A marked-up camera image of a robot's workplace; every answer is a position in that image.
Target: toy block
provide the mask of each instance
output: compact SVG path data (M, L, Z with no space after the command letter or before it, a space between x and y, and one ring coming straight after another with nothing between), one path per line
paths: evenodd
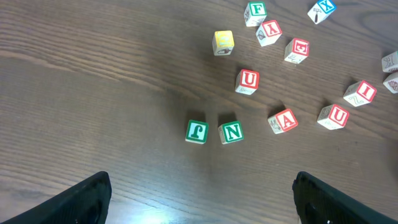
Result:
M376 93L377 89L363 80L350 85L343 98L353 106L362 106L372 102Z
M398 72L389 75L383 84L391 91L391 93L398 93Z
M331 0L319 0L308 12L308 16L315 24L324 21L332 12L336 10L336 5Z
M221 143L228 144L244 139L242 124L239 121L222 124L218 127Z
M263 22L256 32L261 47L274 44L282 35L282 29L276 20Z
M348 111L339 105L330 105L321 110L317 122L329 130L334 130L346 126L348 117Z
M301 63L310 55L310 42L294 38L285 48L285 61Z
M259 88L260 73L242 69L236 77L235 92L253 94Z
M383 67L383 72L398 71L398 51L382 58L381 65Z
M215 56L230 55L234 48L232 31L216 31L213 37L213 51Z
M275 134L284 133L299 125L291 109L283 110L271 116L268 118L268 123Z
M209 129L208 123L190 120L188 122L188 129L187 129L187 135L185 136L185 140L197 144L204 144L207 140L208 129Z
M259 26L267 17L266 4L264 2L249 2L244 11L246 26Z

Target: yellow block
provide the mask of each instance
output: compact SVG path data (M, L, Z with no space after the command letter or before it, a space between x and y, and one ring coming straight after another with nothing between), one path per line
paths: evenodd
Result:
M216 31L216 42L218 47L233 47L235 46L232 31Z

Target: wooden block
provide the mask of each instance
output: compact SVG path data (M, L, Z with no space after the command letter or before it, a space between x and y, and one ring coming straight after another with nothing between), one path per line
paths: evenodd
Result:
M221 143L229 144L244 139L242 125L239 121L222 124L218 127Z
M285 61L301 63L310 55L310 42L294 38L285 48Z
M259 26L267 17L266 4L264 2L249 2L244 11L246 26Z
M389 75L383 84L391 91L391 93L398 93L398 72Z
M376 93L377 89L363 80L350 85L343 98L353 106L362 106L372 102Z
M349 112L339 105L326 106L321 110L318 123L329 130L339 129L346 126Z
M381 65L383 67L383 72L398 71L398 51L382 58Z
M308 16L315 24L324 21L332 12L336 10L336 5L331 0L318 1L308 12Z
M282 29L276 20L263 22L256 32L261 47L274 44L282 35Z
M284 133L299 125L291 109L283 110L268 118L268 123L275 134Z
M208 123L190 120L188 122L188 129L185 140L197 144L204 144L207 140L208 129Z
M216 31L213 37L213 51L215 56L230 55L234 48L232 31Z
M260 73L242 69L236 77L235 92L251 95L259 88Z

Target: green block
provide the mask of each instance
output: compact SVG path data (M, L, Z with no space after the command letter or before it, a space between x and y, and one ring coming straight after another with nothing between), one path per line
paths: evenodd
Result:
M187 135L185 140L197 144L204 144L207 140L209 124L200 121L190 120L188 122Z
M264 2L249 2L250 13L252 16L266 16L267 9Z
M222 124L218 127L221 143L228 144L244 139L242 124L239 121Z

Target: wooden table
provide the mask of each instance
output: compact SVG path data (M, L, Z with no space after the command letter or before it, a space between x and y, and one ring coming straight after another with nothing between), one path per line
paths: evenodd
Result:
M396 0L336 0L315 25L315 1L267 0L283 36L260 47L247 1L0 0L0 222L100 170L113 196L108 223L297 223L292 182L305 170L398 219L398 100L381 58L398 50ZM214 31L233 31L232 55L213 56ZM298 37L300 65L283 61ZM252 96L240 69L260 72ZM370 105L343 99L367 80ZM344 129L317 124L332 103ZM282 108L299 126L273 134ZM189 119L210 125L185 142ZM245 139L222 145L220 123Z

